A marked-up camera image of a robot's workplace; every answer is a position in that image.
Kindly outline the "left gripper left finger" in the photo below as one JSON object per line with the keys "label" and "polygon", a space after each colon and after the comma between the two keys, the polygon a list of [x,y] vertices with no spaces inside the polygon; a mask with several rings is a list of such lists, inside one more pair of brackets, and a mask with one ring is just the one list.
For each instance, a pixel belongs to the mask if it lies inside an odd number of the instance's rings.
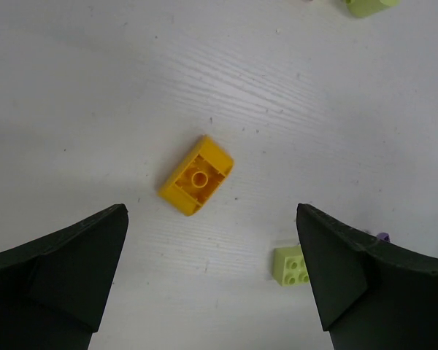
{"label": "left gripper left finger", "polygon": [[127,230],[128,210],[115,204],[0,252],[0,349],[87,349]]}

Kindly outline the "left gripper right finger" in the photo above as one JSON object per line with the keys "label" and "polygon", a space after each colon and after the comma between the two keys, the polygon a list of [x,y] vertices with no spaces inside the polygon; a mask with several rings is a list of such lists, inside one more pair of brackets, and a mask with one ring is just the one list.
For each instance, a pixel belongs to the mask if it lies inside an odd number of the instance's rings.
{"label": "left gripper right finger", "polygon": [[335,349],[438,349],[438,259],[300,203],[296,228]]}

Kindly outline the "purple long lego brick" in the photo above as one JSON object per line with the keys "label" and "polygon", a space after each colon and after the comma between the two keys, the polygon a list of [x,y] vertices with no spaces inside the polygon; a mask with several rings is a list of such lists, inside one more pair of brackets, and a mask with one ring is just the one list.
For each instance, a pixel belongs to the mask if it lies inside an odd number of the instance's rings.
{"label": "purple long lego brick", "polygon": [[386,242],[390,242],[390,236],[388,233],[378,233],[376,235],[377,239],[381,240],[381,241],[386,241]]}

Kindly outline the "light green square lego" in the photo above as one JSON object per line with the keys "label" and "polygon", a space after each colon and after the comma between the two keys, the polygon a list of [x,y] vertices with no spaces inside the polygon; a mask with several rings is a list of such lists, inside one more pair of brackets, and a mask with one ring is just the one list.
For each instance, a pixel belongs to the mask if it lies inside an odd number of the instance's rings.
{"label": "light green square lego", "polygon": [[274,249],[272,277],[281,287],[310,282],[300,245]]}

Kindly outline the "yellow curved lego brick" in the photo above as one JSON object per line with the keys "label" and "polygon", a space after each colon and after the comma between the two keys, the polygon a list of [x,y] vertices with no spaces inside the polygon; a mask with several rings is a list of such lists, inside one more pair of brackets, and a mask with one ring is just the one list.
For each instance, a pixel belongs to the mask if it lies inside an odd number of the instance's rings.
{"label": "yellow curved lego brick", "polygon": [[233,158],[213,139],[202,136],[158,190],[158,195],[189,217],[224,183]]}

